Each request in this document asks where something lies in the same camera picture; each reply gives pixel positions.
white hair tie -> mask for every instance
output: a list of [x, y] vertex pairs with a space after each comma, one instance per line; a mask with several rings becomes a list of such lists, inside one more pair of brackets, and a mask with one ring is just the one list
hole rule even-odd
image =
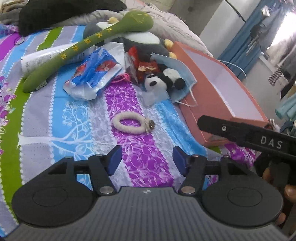
[[[140, 122], [141, 126], [135, 127], [135, 126], [126, 126], [124, 124], [121, 124], [120, 121], [124, 119], [134, 119]], [[140, 114], [132, 111], [122, 111], [118, 113], [113, 119], [112, 119], [113, 126], [118, 129], [119, 131], [139, 135], [142, 133], [149, 133], [154, 129], [155, 123], [153, 120], [149, 118], [145, 118], [141, 116]]]

gray blanket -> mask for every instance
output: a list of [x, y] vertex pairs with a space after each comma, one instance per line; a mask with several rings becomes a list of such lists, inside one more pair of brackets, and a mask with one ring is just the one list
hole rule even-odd
[[[176, 15], [168, 12], [162, 12], [152, 4], [148, 6], [145, 3], [137, 0], [124, 0], [124, 3], [127, 6], [127, 10], [139, 9], [150, 14], [154, 21], [154, 25], [150, 32], [159, 38], [170, 39], [173, 42], [181, 42], [212, 57], [212, 54], [208, 51], [201, 39], [196, 34], [194, 34]], [[108, 10], [97, 10], [90, 14], [85, 14], [70, 18], [66, 21], [62, 21], [55, 26], [87, 25], [88, 23], [97, 21], [99, 19], [108, 20], [110, 17], [116, 17], [117, 19], [121, 20], [126, 13], [127, 11], [121, 11], [117, 13]]]

white tube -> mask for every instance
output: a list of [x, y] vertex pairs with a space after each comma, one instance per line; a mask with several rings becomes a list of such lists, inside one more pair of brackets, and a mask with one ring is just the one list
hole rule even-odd
[[[21, 65], [22, 65], [22, 71], [24, 76], [25, 77], [28, 76], [39, 66], [48, 62], [53, 57], [59, 55], [61, 52], [63, 52], [64, 50], [66, 50], [67, 48], [71, 47], [74, 44], [76, 43], [64, 44], [57, 47], [40, 50], [40, 51], [23, 56], [21, 58]], [[95, 50], [95, 46], [91, 46], [90, 48], [84, 50], [82, 53], [75, 56], [73, 59], [69, 60], [67, 64], [82, 61], [85, 58], [85, 56], [88, 56], [94, 50]]]

black circular pad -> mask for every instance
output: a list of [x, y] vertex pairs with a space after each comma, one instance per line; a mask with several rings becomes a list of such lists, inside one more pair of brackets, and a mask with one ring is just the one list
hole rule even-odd
[[261, 178], [239, 175], [209, 186], [202, 205], [215, 219], [238, 227], [256, 227], [277, 219], [281, 194]]
[[22, 222], [34, 226], [55, 227], [84, 216], [93, 202], [92, 192], [76, 181], [44, 180], [27, 183], [12, 199], [12, 208]]

bedsheet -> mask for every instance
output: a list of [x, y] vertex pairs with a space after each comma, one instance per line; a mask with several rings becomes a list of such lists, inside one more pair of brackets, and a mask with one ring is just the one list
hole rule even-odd
[[[11, 200], [14, 192], [64, 156], [83, 160], [96, 153], [107, 154], [116, 145], [123, 158], [111, 177], [120, 186], [174, 186], [183, 177], [172, 150], [179, 145], [188, 154], [218, 159], [219, 154], [198, 144], [167, 100], [143, 107], [141, 90], [130, 83], [116, 83], [95, 100], [82, 102], [68, 96], [62, 86], [79, 63], [63, 66], [37, 92], [23, 93], [20, 58], [26, 54], [82, 40], [84, 26], [58, 27], [27, 36], [0, 39], [0, 235], [16, 226]], [[150, 134], [126, 135], [111, 126], [112, 117], [131, 110], [155, 121]], [[128, 125], [138, 125], [126, 120]], [[88, 175], [77, 180], [91, 189]]]

